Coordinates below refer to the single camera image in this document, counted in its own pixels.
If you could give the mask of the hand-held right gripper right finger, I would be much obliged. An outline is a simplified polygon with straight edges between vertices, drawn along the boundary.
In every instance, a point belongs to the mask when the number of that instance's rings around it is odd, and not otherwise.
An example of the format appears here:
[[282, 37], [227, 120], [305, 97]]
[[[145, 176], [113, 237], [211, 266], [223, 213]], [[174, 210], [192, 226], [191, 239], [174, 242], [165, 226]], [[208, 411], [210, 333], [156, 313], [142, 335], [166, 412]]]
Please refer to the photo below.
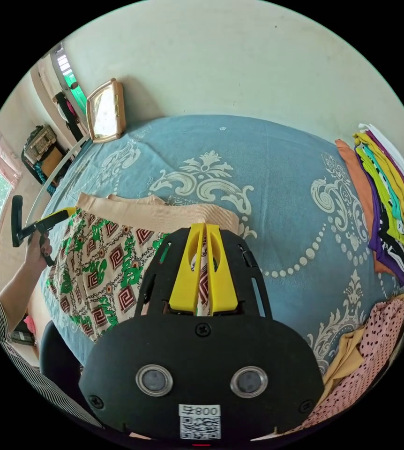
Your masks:
[[238, 300], [219, 226], [206, 225], [206, 243], [210, 314], [232, 313]]

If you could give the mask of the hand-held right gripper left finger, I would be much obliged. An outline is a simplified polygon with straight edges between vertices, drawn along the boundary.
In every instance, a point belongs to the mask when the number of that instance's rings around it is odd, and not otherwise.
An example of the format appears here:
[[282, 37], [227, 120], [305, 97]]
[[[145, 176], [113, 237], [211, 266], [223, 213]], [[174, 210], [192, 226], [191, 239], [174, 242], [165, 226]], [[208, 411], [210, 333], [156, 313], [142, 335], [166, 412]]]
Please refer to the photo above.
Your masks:
[[169, 300], [171, 310], [178, 313], [197, 313], [204, 228], [200, 223], [182, 229], [185, 242]]

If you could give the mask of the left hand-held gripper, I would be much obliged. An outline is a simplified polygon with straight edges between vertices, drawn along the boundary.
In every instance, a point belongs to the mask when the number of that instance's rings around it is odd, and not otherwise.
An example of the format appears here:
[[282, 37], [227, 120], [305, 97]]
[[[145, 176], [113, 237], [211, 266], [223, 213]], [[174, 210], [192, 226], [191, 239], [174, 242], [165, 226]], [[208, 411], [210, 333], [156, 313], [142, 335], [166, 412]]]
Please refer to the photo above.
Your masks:
[[38, 267], [53, 266], [49, 233], [57, 224], [72, 217], [76, 211], [76, 207], [64, 208], [25, 227], [34, 229], [27, 241], [26, 263], [36, 264]]

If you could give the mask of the person's left hand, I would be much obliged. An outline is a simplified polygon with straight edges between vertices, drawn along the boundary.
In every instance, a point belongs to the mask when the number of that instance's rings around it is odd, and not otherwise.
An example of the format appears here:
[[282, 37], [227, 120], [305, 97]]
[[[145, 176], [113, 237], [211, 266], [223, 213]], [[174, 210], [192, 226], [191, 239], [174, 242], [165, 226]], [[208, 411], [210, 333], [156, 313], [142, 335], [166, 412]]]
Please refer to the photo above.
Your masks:
[[52, 246], [48, 233], [44, 237], [36, 230], [28, 240], [23, 268], [31, 277], [39, 278], [47, 267], [45, 258], [50, 256], [51, 252]]

